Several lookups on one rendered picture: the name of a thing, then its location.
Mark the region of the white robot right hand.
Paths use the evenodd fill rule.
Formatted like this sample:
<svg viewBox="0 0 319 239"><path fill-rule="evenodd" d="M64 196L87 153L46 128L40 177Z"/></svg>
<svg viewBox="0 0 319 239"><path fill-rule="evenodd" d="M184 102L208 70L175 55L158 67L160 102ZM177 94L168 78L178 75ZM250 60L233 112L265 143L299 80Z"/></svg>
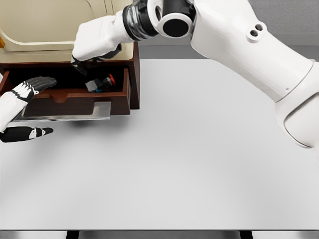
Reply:
<svg viewBox="0 0 319 239"><path fill-rule="evenodd" d="M72 50L71 65L86 76L87 69L82 63L89 60L103 61L116 56L122 50L120 38L123 27L121 14L80 24Z"/></svg>

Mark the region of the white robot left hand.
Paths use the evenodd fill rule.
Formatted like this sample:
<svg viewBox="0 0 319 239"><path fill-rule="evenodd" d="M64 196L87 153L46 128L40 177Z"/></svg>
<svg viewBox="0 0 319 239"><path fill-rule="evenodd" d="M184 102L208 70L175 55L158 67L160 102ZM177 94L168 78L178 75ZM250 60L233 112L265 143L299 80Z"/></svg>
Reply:
<svg viewBox="0 0 319 239"><path fill-rule="evenodd" d="M53 129L7 125L27 106L35 95L48 87L56 85L51 77L35 77L23 81L11 91L0 97L0 141L19 142L28 141L53 133Z"/></svg>

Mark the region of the brown wooden cabinet drawer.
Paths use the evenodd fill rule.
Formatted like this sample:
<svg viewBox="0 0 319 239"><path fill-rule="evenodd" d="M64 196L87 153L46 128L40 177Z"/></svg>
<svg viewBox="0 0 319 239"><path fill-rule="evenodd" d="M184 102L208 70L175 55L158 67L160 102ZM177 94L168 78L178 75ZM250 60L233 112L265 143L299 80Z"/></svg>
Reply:
<svg viewBox="0 0 319 239"><path fill-rule="evenodd" d="M130 114L131 86L129 71L125 67L98 67L89 70L88 76L72 67L11 68L6 69L0 82L0 96L24 80L49 76L57 84L47 88L28 104L27 117L90 115L95 102L110 102L111 115ZM112 76L115 85L101 93L90 93L86 83Z"/></svg>

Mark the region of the brown cabinet with cream top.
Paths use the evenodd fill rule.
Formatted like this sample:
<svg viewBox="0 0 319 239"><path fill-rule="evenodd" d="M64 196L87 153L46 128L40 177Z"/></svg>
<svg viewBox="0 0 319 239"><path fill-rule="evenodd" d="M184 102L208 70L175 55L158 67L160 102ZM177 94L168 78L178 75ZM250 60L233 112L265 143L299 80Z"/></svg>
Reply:
<svg viewBox="0 0 319 239"><path fill-rule="evenodd" d="M0 0L0 73L4 75L6 69L11 68L74 68L70 60L79 25L114 15L132 2ZM127 68L131 86L130 111L139 109L140 59L136 43L123 44L114 58L88 61L82 66L87 69L86 76L89 70L102 66Z"/></svg>

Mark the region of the black switch with red button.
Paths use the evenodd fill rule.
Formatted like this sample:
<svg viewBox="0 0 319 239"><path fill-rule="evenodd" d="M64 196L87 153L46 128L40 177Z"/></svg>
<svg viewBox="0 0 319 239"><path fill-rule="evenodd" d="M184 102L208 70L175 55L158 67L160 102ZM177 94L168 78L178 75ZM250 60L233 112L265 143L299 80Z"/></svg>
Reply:
<svg viewBox="0 0 319 239"><path fill-rule="evenodd" d="M90 93L101 93L106 88L116 86L116 82L113 76L109 74L106 78L97 78L87 82L85 85Z"/></svg>

